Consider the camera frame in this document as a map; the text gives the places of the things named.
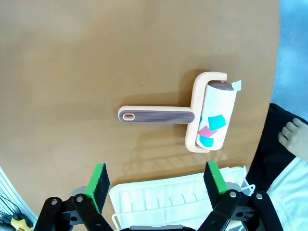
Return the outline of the person's right hand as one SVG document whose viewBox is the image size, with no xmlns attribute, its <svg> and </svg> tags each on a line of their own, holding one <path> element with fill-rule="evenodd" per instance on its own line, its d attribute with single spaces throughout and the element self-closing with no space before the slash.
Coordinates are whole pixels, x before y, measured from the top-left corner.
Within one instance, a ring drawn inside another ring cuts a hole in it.
<svg viewBox="0 0 308 231">
<path fill-rule="evenodd" d="M 282 128 L 278 134 L 279 143 L 298 158 L 308 158 L 308 126 L 298 118 Z"/>
</svg>

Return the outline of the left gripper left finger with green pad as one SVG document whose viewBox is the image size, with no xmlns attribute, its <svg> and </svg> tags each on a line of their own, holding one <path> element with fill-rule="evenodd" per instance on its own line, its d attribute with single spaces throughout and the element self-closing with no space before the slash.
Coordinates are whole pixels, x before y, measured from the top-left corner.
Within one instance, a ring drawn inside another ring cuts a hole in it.
<svg viewBox="0 0 308 231">
<path fill-rule="evenodd" d="M 88 231 L 111 231 L 113 228 L 102 216 L 109 187 L 106 164 L 97 164 L 82 193 L 65 201 L 59 197 L 46 199 L 34 230 L 71 231 L 82 224 Z"/>
</svg>

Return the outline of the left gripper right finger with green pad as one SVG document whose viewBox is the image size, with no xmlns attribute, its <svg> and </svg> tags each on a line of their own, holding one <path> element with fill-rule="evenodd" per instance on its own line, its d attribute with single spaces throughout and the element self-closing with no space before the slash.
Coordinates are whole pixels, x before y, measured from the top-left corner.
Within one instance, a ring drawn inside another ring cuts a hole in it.
<svg viewBox="0 0 308 231">
<path fill-rule="evenodd" d="M 229 189 L 215 161 L 206 163 L 204 182 L 213 210 L 199 230 L 225 231 L 231 221 L 240 221 L 246 231 L 283 230 L 269 195 Z"/>
</svg>

